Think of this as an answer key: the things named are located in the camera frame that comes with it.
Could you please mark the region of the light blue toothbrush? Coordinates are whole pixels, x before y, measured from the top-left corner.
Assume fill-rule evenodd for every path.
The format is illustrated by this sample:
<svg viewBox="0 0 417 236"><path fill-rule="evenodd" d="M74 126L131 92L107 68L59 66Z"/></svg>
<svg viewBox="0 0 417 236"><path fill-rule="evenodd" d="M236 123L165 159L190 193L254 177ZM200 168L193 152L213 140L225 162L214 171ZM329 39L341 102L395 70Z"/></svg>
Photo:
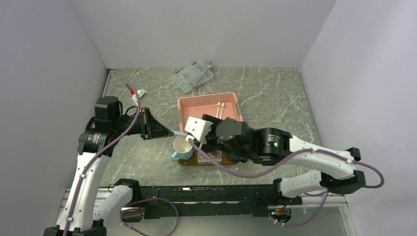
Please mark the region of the light blue toothbrush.
<svg viewBox="0 0 417 236"><path fill-rule="evenodd" d="M172 131L175 136L187 136L187 133L179 132L179 131Z"/></svg>

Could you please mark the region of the light blue mug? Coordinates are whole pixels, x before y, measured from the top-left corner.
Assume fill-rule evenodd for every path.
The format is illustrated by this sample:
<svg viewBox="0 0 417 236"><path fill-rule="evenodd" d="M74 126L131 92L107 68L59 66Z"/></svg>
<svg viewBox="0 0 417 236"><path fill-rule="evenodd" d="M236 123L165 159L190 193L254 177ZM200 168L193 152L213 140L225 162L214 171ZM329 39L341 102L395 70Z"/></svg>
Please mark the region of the light blue mug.
<svg viewBox="0 0 417 236"><path fill-rule="evenodd" d="M189 144L186 136L177 136L173 141L174 153L171 160L177 162L179 160L188 160L193 155L193 147Z"/></svg>

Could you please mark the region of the pink plastic basket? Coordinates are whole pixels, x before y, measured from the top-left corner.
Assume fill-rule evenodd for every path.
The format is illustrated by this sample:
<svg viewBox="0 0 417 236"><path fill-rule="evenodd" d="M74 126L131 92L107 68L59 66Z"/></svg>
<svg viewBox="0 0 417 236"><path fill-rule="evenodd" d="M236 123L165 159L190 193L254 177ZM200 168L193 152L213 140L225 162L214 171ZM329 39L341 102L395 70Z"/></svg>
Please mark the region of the pink plastic basket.
<svg viewBox="0 0 417 236"><path fill-rule="evenodd" d="M208 114L215 117L218 102L225 103L222 119L233 118L237 121L243 121L238 98L234 92L182 97L177 100L180 111L180 131L185 132L184 129L189 116L202 118L203 114Z"/></svg>

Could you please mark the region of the clear acrylic toothbrush holder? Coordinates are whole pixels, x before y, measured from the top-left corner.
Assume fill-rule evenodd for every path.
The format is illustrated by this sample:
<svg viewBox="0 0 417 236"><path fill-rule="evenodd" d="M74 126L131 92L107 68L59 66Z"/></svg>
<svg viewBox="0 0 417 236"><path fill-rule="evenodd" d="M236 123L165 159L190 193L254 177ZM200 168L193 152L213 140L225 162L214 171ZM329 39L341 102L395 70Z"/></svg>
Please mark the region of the clear acrylic toothbrush holder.
<svg viewBox="0 0 417 236"><path fill-rule="evenodd" d="M215 150L214 152L207 152L206 155L210 157L215 162L221 162L222 161L222 151ZM197 162L199 164L202 163L209 163L209 160L206 159L202 154L198 153Z"/></svg>

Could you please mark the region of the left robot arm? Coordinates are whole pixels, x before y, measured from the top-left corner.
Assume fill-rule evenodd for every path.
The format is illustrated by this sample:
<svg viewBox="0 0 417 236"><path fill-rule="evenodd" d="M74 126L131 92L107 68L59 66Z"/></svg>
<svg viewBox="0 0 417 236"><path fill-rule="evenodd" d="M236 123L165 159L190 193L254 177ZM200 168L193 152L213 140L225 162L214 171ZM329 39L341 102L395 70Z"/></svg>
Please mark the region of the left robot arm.
<svg viewBox="0 0 417 236"><path fill-rule="evenodd" d="M79 137L77 167L68 199L55 226L46 228L45 236L104 236L120 210L136 206L142 197L138 181L120 179L106 199L96 206L99 185L123 136L139 134L143 140L167 138L173 131L159 123L148 108L138 108L134 115L122 112L115 96L97 100L95 115Z"/></svg>

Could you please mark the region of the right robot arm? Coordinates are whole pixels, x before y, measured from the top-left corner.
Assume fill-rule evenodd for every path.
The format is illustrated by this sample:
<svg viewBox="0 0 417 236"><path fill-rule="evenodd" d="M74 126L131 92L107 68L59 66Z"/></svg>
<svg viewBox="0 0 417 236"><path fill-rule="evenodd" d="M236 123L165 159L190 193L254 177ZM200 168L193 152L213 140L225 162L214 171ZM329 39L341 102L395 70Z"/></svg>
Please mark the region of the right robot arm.
<svg viewBox="0 0 417 236"><path fill-rule="evenodd" d="M271 190L271 198L277 204L312 191L352 194L366 186L364 172L355 167L355 162L360 161L360 151L355 147L336 151L277 128L253 129L244 121L219 119L207 114L202 119L210 122L210 131L205 133L204 151L219 149L227 153L232 162L250 160L262 166L282 163L309 168L305 174L282 178Z"/></svg>

